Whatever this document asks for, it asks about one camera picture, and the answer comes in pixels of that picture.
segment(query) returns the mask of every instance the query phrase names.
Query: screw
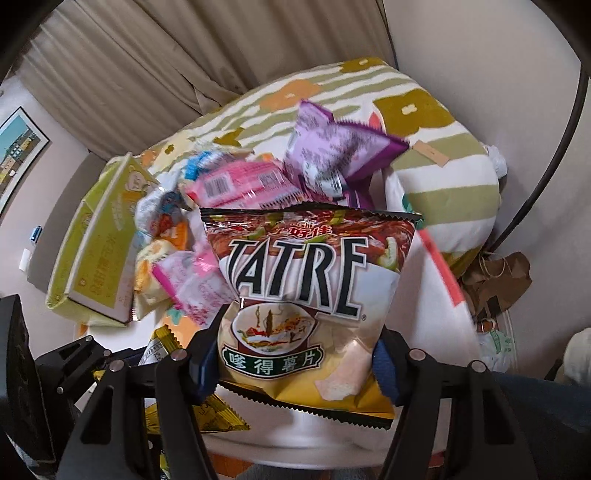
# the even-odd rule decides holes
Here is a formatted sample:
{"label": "screw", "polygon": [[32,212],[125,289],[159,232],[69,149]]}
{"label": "screw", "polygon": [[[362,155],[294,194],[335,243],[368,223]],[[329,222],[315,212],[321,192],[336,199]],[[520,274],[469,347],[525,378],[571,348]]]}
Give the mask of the screw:
{"label": "screw", "polygon": [[179,348],[170,354],[170,358],[172,358],[175,362],[184,360],[187,358],[187,351],[183,348]]}
{"label": "screw", "polygon": [[422,360],[425,360],[425,358],[427,357],[425,352],[423,352],[420,348],[413,348],[412,350],[410,350],[408,356],[413,360],[416,360],[417,362],[421,362]]}
{"label": "screw", "polygon": [[486,365],[482,363],[480,360],[476,360],[472,362],[472,369],[479,374],[483,374],[484,372],[486,372]]}
{"label": "screw", "polygon": [[109,370],[111,370],[112,372],[118,372],[119,370],[121,370],[123,367],[125,366],[125,362],[123,360],[113,360],[110,364],[109,364]]}

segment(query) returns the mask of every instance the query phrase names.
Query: purple snack bag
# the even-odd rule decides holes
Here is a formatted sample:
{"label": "purple snack bag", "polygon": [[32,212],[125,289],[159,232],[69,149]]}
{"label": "purple snack bag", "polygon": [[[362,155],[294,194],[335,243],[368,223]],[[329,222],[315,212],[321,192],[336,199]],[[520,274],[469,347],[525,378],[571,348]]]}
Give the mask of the purple snack bag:
{"label": "purple snack bag", "polygon": [[408,150],[408,143],[368,125],[335,121],[303,100],[285,154],[285,174],[313,200],[372,209],[371,175]]}

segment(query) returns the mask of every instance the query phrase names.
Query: black cable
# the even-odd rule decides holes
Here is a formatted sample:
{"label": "black cable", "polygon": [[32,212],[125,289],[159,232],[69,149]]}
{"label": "black cable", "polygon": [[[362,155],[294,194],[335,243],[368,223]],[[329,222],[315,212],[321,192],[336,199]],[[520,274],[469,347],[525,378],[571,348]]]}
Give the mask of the black cable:
{"label": "black cable", "polygon": [[521,223],[521,221],[525,218],[525,216],[529,213],[531,208],[534,206],[534,203],[542,194],[548,182],[552,178],[552,175],[556,172],[556,169],[560,165],[560,162],[564,158],[564,155],[570,145],[570,141],[573,139],[574,131],[577,129],[579,124],[579,120],[581,118],[581,113],[583,113],[583,106],[585,104],[585,97],[587,96],[587,86],[589,84],[589,75],[585,72],[583,65],[581,64],[581,73],[579,75],[579,86],[577,87],[577,95],[574,99],[573,111],[570,114],[569,122],[566,124],[566,129],[560,139],[560,143],[558,144],[558,148],[550,160],[546,171],[542,175],[542,178],[536,185],[534,191],[531,193],[530,197],[524,202],[524,204],[519,209],[519,212],[513,217],[511,223],[505,228],[503,233],[501,233],[498,238],[493,242],[493,244],[486,248],[488,252],[494,252],[497,248],[501,246],[501,243],[505,241],[505,239],[511,234],[511,232],[515,229],[517,225]]}
{"label": "black cable", "polygon": [[378,4],[379,13],[382,16],[382,20],[384,21],[384,26],[386,27],[386,33],[388,34],[388,40],[390,42],[390,47],[392,48],[392,54],[394,55],[394,68],[400,71],[398,68],[398,58],[396,57],[396,48],[394,48],[394,39],[392,38],[392,34],[390,33],[390,26],[388,25],[388,16],[386,15],[386,7],[384,6],[384,0],[376,0]]}

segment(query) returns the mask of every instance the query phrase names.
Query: pink snack package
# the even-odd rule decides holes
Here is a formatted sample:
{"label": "pink snack package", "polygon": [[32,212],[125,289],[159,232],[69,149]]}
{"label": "pink snack package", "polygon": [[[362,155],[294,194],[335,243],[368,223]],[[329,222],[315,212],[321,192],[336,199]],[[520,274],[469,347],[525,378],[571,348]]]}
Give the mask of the pink snack package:
{"label": "pink snack package", "polygon": [[175,252],[152,267],[152,274],[173,299],[176,308],[208,328],[220,307],[236,300],[219,269],[211,246],[199,242],[194,252]]}
{"label": "pink snack package", "polygon": [[284,169],[312,200],[372,209],[371,175],[407,150],[400,138],[368,125],[335,121],[328,110],[303,100]]}
{"label": "pink snack package", "polygon": [[268,161],[237,160],[197,178],[187,195],[200,207],[280,209],[309,200]]}

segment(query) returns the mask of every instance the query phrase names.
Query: bowl illustration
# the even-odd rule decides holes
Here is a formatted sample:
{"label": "bowl illustration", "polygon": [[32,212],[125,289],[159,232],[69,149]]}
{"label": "bowl illustration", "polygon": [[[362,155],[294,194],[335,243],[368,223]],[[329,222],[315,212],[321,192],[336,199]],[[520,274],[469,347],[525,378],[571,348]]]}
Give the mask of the bowl illustration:
{"label": "bowl illustration", "polygon": [[315,320],[293,303],[259,303],[241,310],[232,332],[250,350],[265,355],[285,355],[312,333]]}

